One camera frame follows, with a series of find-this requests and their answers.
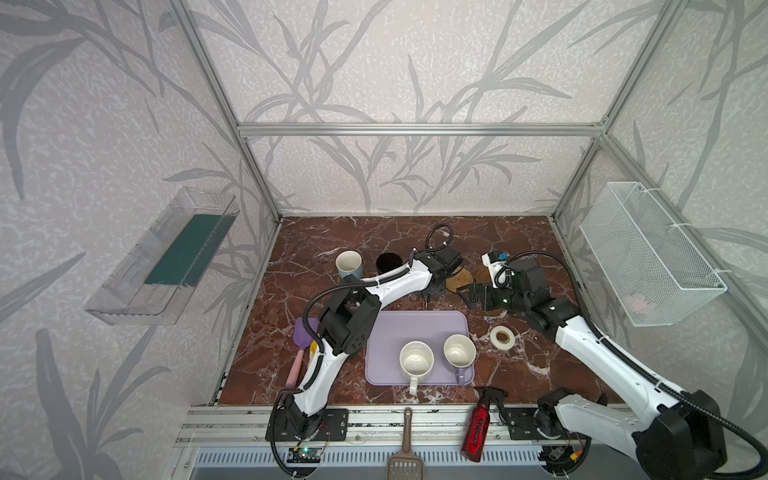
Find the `brown wooden coaster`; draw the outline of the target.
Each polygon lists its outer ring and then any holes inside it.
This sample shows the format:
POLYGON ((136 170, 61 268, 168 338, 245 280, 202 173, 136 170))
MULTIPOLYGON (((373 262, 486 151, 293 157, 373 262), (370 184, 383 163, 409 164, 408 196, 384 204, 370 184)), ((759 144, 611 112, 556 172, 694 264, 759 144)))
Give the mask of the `brown wooden coaster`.
POLYGON ((491 283, 492 275, 490 274, 489 270, 487 268, 480 269, 477 275, 475 276, 475 282, 481 283, 481 284, 491 283))

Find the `black mug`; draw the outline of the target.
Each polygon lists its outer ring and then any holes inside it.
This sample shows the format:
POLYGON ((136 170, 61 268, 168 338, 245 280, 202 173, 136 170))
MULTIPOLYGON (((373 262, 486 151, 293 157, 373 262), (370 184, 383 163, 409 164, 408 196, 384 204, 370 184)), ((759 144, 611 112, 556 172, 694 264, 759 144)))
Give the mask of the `black mug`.
POLYGON ((376 259, 375 266, 377 273, 383 275, 399 268, 403 264, 403 259, 400 255, 394 252, 384 252, 376 259))

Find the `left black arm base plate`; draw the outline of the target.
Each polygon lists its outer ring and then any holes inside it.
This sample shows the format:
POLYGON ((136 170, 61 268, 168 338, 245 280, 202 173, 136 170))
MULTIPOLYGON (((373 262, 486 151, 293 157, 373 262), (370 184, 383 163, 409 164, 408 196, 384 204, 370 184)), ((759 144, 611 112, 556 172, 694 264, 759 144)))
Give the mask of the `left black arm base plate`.
POLYGON ((268 441, 345 441, 348 409, 324 409, 307 416, 299 410, 279 408, 270 417, 265 438, 268 441))

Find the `white mug blue outside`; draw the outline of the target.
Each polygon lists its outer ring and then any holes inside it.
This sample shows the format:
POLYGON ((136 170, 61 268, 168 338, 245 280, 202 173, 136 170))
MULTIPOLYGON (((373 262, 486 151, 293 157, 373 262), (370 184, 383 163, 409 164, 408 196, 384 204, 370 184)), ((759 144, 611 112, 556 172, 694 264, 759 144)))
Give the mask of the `white mug blue outside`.
POLYGON ((335 259, 335 266, 341 279, 353 277, 360 280, 363 278, 363 258, 356 251, 347 250, 340 253, 335 259))

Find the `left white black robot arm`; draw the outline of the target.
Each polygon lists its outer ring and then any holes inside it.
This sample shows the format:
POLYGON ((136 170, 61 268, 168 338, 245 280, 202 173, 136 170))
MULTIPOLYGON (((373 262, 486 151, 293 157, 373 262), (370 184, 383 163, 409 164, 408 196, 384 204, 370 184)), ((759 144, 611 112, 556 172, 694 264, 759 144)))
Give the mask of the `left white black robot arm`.
POLYGON ((349 276, 311 298, 301 321, 318 350, 298 386, 277 394, 266 438, 310 439, 320 428, 340 370, 367 343, 380 311, 410 294, 445 289, 461 264, 461 254, 447 244, 415 250, 390 272, 364 279, 349 276))

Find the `tan woven rattan coaster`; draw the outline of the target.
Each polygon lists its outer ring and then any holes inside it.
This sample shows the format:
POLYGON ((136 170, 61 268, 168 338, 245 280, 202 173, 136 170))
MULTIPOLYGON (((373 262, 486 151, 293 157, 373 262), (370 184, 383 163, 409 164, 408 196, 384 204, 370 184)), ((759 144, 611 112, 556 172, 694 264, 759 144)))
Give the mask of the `tan woven rattan coaster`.
POLYGON ((448 291, 457 293, 459 289, 462 289, 473 282, 473 275, 466 268, 459 267, 446 278, 445 284, 448 291))

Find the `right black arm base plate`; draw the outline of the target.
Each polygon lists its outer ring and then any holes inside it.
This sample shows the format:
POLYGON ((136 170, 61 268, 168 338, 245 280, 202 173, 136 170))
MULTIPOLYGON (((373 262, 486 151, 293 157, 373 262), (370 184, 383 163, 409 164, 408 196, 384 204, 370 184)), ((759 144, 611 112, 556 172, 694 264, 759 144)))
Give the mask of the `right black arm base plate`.
POLYGON ((506 406, 499 410, 499 418, 507 427, 512 440, 576 440, 586 442, 589 437, 567 431, 553 411, 536 406, 506 406))

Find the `white mug lavender handle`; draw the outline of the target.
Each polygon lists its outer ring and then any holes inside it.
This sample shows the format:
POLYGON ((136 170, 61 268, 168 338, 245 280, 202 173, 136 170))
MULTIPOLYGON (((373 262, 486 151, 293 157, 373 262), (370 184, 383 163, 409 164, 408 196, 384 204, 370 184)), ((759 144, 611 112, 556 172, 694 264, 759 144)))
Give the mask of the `white mug lavender handle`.
POLYGON ((477 358, 474 342, 466 335, 451 335, 443 344, 443 354, 454 370, 457 384, 466 385, 468 383, 468 371, 477 358))

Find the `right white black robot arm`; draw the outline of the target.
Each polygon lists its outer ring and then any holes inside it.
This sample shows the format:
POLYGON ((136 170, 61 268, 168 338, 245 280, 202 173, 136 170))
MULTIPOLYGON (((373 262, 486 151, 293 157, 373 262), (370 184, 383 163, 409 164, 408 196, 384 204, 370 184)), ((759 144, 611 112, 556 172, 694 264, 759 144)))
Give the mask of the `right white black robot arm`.
POLYGON ((721 416, 701 390, 687 392, 614 343, 578 302, 551 294, 535 252, 488 255, 490 279, 458 287, 469 308, 503 309, 586 365, 630 409, 623 414, 561 390, 541 407, 562 429, 584 434, 635 460, 651 479, 759 479, 767 448, 721 416))

